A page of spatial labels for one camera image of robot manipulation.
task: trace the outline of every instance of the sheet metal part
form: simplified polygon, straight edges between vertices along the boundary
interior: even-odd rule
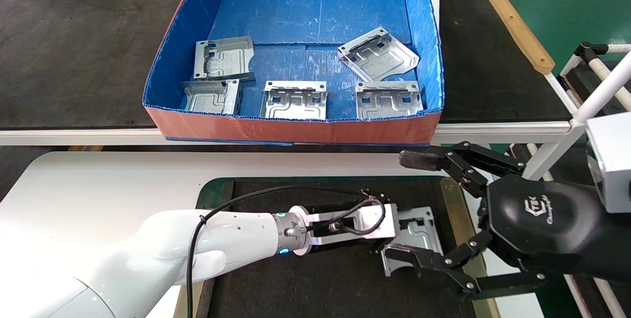
[[[355,85],[357,118],[412,116],[423,109],[416,81],[372,81]]]
[[[366,82],[403,74],[419,64],[419,56],[383,27],[338,48],[338,57]]]
[[[254,44],[244,37],[198,41],[195,49],[193,77],[196,80],[248,73]]]
[[[325,81],[268,81],[261,117],[294,120],[326,119]]]
[[[235,114],[239,109],[239,80],[186,81],[182,87],[187,97],[187,111]]]
[[[399,217],[399,235],[381,249],[381,261],[386,277],[390,277],[399,268],[413,267],[409,262],[386,257],[386,248],[392,244],[405,244],[406,246],[433,250],[440,255],[443,254],[432,208],[419,207],[411,210],[399,210],[397,214]]]

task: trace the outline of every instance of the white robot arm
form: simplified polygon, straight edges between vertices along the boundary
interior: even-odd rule
[[[315,237],[306,230],[340,212],[309,214],[302,206],[287,213],[218,212],[199,233],[192,270],[200,282],[275,254],[305,255],[312,246],[358,238],[396,237],[396,206],[385,205],[385,220],[367,235],[338,233]],[[149,217],[140,230],[99,262],[92,273],[68,278],[56,300],[38,318],[144,318],[167,289],[185,283],[191,235],[199,217],[209,211],[165,211]],[[347,217],[356,230],[366,230],[381,217],[381,206],[359,208]]]

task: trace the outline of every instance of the table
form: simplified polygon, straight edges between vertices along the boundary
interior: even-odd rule
[[[0,0],[12,16],[0,26],[0,145],[176,144],[140,96],[179,1]],[[448,96],[433,142],[572,131],[561,86],[533,70],[488,0],[440,0],[439,22]]]
[[[0,257],[0,300],[13,307],[31,295],[13,298],[21,288],[45,284],[52,267],[76,272],[108,246],[125,239],[158,211],[194,208],[199,190],[223,177],[366,177],[441,175],[399,166],[397,154],[280,154],[192,152],[52,152],[36,159],[0,203],[0,245],[21,255]],[[300,167],[309,164],[308,168]],[[467,196],[477,225],[479,201]],[[517,270],[489,250],[489,275]],[[20,265],[32,264],[36,282],[24,280]],[[151,318],[171,318],[179,288],[171,288]],[[534,294],[496,300],[510,318],[542,318]],[[0,304],[0,313],[9,309]]]

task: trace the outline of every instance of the cardboard box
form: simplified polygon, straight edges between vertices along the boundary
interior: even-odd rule
[[[358,119],[359,80],[337,48],[374,28],[420,56],[416,69],[385,80],[417,80],[424,110]],[[184,110],[196,42],[250,35],[256,81],[242,83],[235,115]],[[326,80],[325,120],[261,118],[268,80]],[[440,41],[430,0],[182,0],[149,73],[142,104],[168,139],[251,143],[424,144],[444,106]]]

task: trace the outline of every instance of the cable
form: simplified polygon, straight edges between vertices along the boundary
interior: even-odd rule
[[[193,271],[193,256],[195,255],[195,244],[197,243],[197,238],[198,238],[198,235],[199,235],[199,231],[201,230],[202,226],[208,222],[208,219],[210,219],[212,216],[217,214],[219,211],[225,210],[226,208],[228,208],[228,207],[230,207],[232,205],[241,203],[242,201],[245,201],[245,200],[248,200],[248,199],[252,199],[253,197],[266,195],[266,194],[271,194],[273,192],[285,191],[285,190],[316,190],[316,191],[336,192],[338,194],[356,195],[356,196],[360,196],[360,197],[363,197],[363,198],[366,198],[367,196],[369,196],[369,199],[371,197],[370,195],[365,194],[365,192],[341,190],[341,189],[338,189],[338,188],[331,188],[331,187],[317,187],[317,186],[305,186],[305,185],[286,185],[286,186],[271,187],[271,188],[266,188],[264,190],[250,192],[250,194],[245,194],[243,196],[236,197],[236,198],[234,198],[234,199],[232,199],[230,201],[227,201],[227,202],[225,202],[223,204],[220,204],[219,206],[217,206],[217,208],[215,208],[214,210],[210,211],[206,215],[201,215],[199,217],[199,223],[197,224],[197,226],[195,227],[195,230],[193,231],[193,235],[192,235],[192,238],[191,238],[191,245],[189,247],[189,256],[187,257],[187,260],[186,260],[186,304],[187,304],[187,307],[188,307],[188,314],[187,314],[188,318],[193,318],[193,289],[192,289],[192,287],[193,287],[193,274],[192,274],[192,271]],[[379,227],[379,224],[381,224],[381,222],[383,221],[384,217],[386,216],[386,210],[385,210],[385,207],[383,206],[383,204],[381,204],[381,207],[383,208],[383,214],[382,214],[382,217],[379,219],[379,221],[377,221],[377,226],[375,227],[375,229]]]
[[[359,208],[362,208],[363,206],[367,205],[367,204],[378,204],[379,206],[381,206],[381,217],[379,217],[379,220],[377,220],[377,223],[374,224],[374,226],[366,229],[366,230],[356,230],[354,228],[349,228],[347,226],[342,226],[341,230],[342,231],[346,231],[349,232],[351,234],[354,235],[367,235],[370,234],[374,231],[377,230],[377,228],[379,228],[379,226],[381,226],[381,223],[384,221],[384,219],[386,218],[386,207],[384,206],[383,203],[381,203],[381,201],[375,199],[374,197],[372,197],[372,195],[369,195],[370,198],[365,199],[364,201],[361,201],[360,203],[356,204],[355,206],[353,206],[353,208],[351,208],[350,210],[342,213],[341,215],[337,215],[336,217],[329,219],[328,221],[326,221],[323,224],[318,224],[317,226],[307,226],[306,230],[310,231],[310,230],[314,230],[317,228],[322,228],[322,227],[326,227],[331,223],[336,223],[337,221],[340,221],[340,219],[343,219],[345,217],[347,217],[347,215],[352,214],[354,211],[358,210]]]

